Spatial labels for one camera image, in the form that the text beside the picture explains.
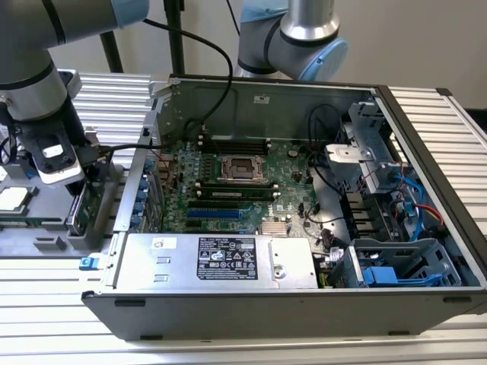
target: sticker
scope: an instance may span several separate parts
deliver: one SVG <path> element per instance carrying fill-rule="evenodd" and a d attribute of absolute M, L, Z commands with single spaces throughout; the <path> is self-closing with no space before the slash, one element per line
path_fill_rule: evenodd
<path fill-rule="evenodd" d="M 196 274 L 200 280 L 257 280 L 255 239 L 200 237 Z"/>
<path fill-rule="evenodd" d="M 212 196 L 217 198 L 241 198 L 241 192 L 213 192 Z"/>
<path fill-rule="evenodd" d="M 175 249 L 176 237 L 155 237 L 152 239 L 152 249 Z"/>
<path fill-rule="evenodd" d="M 264 95 L 256 95 L 255 97 L 253 97 L 254 104 L 269 104 L 270 100 L 270 97 L 266 97 Z"/>

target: white wall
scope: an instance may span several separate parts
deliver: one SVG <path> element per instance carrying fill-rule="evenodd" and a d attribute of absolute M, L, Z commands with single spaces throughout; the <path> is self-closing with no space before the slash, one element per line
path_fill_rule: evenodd
<path fill-rule="evenodd" d="M 243 0 L 232 0 L 237 16 Z M 150 18 L 165 21 L 162 0 Z M 217 43 L 233 59 L 238 38 L 225 0 L 186 0 L 183 27 Z M 335 81 L 448 87 L 464 106 L 487 107 L 486 0 L 337 0 L 349 55 Z M 167 34 L 145 24 L 116 32 L 127 72 L 171 72 Z M 186 72 L 223 75 L 214 50 L 184 40 Z M 106 72 L 98 37 L 53 50 L 59 67 Z"/>

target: red cable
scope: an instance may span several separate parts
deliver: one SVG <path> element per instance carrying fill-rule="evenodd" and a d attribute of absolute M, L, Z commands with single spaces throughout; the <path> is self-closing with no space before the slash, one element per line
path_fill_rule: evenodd
<path fill-rule="evenodd" d="M 415 204 L 415 206 L 418 208 L 426 209 L 427 211 L 430 211 L 431 213 L 436 215 L 438 217 L 438 219 L 440 220 L 440 225 L 443 226 L 443 224 L 444 224 L 443 217 L 441 216 L 439 211 L 437 211 L 433 207 L 430 207 L 429 205 L 426 205 L 426 204 Z"/>
<path fill-rule="evenodd" d="M 362 185 L 365 183 L 365 180 L 370 176 L 372 175 L 373 173 L 375 173 L 377 171 L 377 169 L 374 169 L 372 170 L 370 173 L 368 173 L 367 175 L 364 176 L 364 178 L 361 180 L 361 182 L 358 183 L 357 185 L 357 191 L 356 192 L 360 192 L 360 189 L 362 187 Z"/>

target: green motherboard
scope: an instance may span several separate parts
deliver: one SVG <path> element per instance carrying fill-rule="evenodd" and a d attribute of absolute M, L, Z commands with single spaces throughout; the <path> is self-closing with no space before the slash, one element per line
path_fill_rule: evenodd
<path fill-rule="evenodd" d="M 316 195 L 306 149 L 297 142 L 273 141 L 262 155 L 204 152 L 197 143 L 182 141 L 163 151 L 158 165 L 163 232 L 255 234 L 263 223 L 278 222 L 286 223 L 290 237 L 319 232 L 310 222 L 304 225 L 302 209 L 313 206 Z M 247 183 L 221 181 L 228 178 L 222 165 L 228 164 L 230 172 L 229 161 L 236 165 L 231 167 L 234 177 L 244 176 L 251 170 L 247 165 L 257 163 L 255 183 L 248 183 L 248 176 Z"/>

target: motherboard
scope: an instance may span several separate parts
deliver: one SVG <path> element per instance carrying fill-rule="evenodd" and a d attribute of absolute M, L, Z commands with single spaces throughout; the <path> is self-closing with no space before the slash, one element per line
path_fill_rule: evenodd
<path fill-rule="evenodd" d="M 299 141 L 179 141 L 159 156 L 162 232 L 309 237 L 317 198 Z"/>

